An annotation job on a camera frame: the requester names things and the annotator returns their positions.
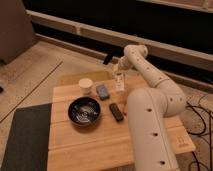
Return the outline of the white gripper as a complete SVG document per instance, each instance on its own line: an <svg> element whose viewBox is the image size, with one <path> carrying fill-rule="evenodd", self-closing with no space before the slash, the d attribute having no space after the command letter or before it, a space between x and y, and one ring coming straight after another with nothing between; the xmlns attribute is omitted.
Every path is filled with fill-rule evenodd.
<svg viewBox="0 0 213 171"><path fill-rule="evenodd" d="M118 60L118 64L113 65L112 73L116 75L120 70L128 70L131 68L131 63L129 62L128 58L123 56Z"/></svg>

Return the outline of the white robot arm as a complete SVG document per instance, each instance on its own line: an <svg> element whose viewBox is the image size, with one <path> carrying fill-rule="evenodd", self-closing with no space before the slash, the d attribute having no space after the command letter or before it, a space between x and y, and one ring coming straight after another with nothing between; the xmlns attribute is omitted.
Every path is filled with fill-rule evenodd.
<svg viewBox="0 0 213 171"><path fill-rule="evenodd" d="M145 45L127 45L114 70L135 67L148 87L134 89L127 97L127 115L136 171L180 171L164 125L164 117L185 110L183 90L146 60Z"/></svg>

